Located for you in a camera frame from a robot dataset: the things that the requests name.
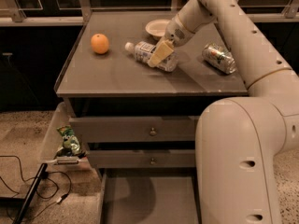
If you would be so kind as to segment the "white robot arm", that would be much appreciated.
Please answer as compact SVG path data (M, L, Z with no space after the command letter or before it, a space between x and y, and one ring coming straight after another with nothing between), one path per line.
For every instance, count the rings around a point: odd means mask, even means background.
M209 105L195 135L202 224L282 224L273 159L299 145L299 78L238 4L189 0L164 39L215 21L248 91Z

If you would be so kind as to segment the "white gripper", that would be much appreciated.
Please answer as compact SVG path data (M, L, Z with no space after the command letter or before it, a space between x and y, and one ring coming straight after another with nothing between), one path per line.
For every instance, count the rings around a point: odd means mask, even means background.
M156 67L162 60L174 52L174 46L185 45L191 39L191 33L184 27L178 15L176 15L166 26L164 38L157 45L156 50L149 58L148 65Z

